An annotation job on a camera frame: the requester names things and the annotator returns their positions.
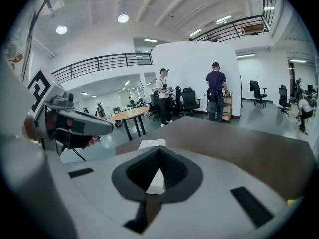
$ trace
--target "round conference table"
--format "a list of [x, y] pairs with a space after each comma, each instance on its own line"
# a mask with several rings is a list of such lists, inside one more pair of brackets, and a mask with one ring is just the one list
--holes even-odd
[[120, 112], [118, 114], [115, 114], [111, 118], [112, 118], [112, 120], [121, 120], [124, 123], [126, 134], [128, 135], [129, 140], [132, 141], [132, 137], [131, 137], [128, 125], [126, 124], [126, 120], [133, 118], [136, 130], [138, 132], [138, 136], [141, 137], [141, 133], [139, 130], [138, 123], [136, 121], [136, 117], [138, 117], [138, 120], [140, 122], [142, 134], [145, 135], [145, 130], [144, 130], [141, 115], [146, 113], [149, 109], [150, 109], [150, 107], [133, 108], [133, 109], [129, 109], [129, 110]]

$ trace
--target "baseball cap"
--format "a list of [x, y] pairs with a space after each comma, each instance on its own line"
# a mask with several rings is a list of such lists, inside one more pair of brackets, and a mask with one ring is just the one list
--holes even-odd
[[219, 66], [219, 64], [218, 64], [217, 62], [214, 62], [214, 63], [213, 63], [213, 68], [215, 68], [215, 67], [217, 67], [217, 66]]

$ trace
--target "floor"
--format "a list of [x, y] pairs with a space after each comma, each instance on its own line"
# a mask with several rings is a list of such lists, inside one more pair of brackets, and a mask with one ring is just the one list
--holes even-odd
[[[273, 103], [267, 102], [266, 107], [255, 106], [252, 101], [243, 100], [242, 111], [240, 119], [232, 119], [231, 122], [225, 122], [232, 126], [239, 126], [267, 132], [271, 134], [277, 134], [293, 139], [305, 140], [306, 135], [302, 134], [298, 130], [295, 119], [297, 111], [295, 107], [290, 113], [289, 119], [287, 115], [284, 115]], [[160, 128], [160, 118], [156, 118], [152, 121], [147, 115], [142, 116], [143, 125], [146, 132], [152, 132]], [[134, 122], [130, 119], [128, 127], [132, 138], [138, 137], [134, 126]], [[310, 130], [311, 120], [306, 123], [307, 131]], [[86, 159], [100, 159], [115, 155], [115, 147], [128, 141], [128, 137], [125, 133], [124, 126], [114, 128], [114, 131], [105, 136], [100, 142], [95, 143], [93, 146], [86, 149], [77, 149], [77, 151]], [[82, 161], [72, 150], [66, 150], [61, 155], [63, 163]]]

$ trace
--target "white t-shirt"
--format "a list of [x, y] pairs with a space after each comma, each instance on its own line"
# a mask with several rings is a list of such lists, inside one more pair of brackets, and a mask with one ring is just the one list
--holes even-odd
[[305, 111], [305, 113], [310, 112], [312, 110], [312, 107], [309, 105], [308, 101], [305, 99], [300, 99], [299, 107], [302, 108]]
[[[164, 84], [167, 84], [166, 79], [157, 78], [156, 79], [156, 87], [162, 89]], [[159, 92], [159, 98], [168, 98], [168, 93]]]

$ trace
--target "purple shirt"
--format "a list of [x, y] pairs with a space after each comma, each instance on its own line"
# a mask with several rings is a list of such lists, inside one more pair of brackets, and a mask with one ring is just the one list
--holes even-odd
[[218, 70], [213, 70], [207, 74], [206, 81], [209, 82], [209, 88], [211, 90], [216, 89], [221, 91], [223, 89], [222, 83], [226, 82], [226, 76]]

